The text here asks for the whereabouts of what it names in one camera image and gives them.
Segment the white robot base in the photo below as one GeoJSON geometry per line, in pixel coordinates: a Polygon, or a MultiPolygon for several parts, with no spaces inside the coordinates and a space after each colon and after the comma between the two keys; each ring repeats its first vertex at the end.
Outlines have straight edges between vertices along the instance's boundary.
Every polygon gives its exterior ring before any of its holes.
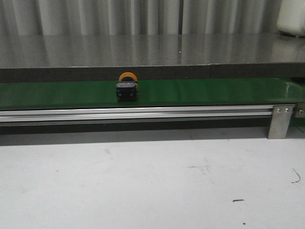
{"type": "Polygon", "coordinates": [[[279,32],[304,37],[305,1],[282,0],[276,27],[279,32]]]}

